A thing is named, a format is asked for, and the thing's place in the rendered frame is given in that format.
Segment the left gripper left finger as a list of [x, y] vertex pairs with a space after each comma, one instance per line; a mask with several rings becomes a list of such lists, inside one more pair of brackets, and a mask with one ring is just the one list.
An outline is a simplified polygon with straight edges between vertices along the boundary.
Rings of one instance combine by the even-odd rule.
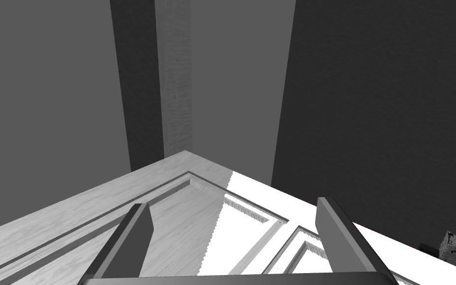
[[153, 231], [150, 206], [147, 203], [132, 205], [80, 282], [138, 278]]

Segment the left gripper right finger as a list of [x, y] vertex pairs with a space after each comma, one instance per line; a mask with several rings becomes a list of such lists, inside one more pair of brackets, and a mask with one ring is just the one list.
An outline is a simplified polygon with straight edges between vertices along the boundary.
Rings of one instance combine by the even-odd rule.
[[388, 267], [332, 197], [319, 197], [316, 229], [334, 272], [378, 272]]

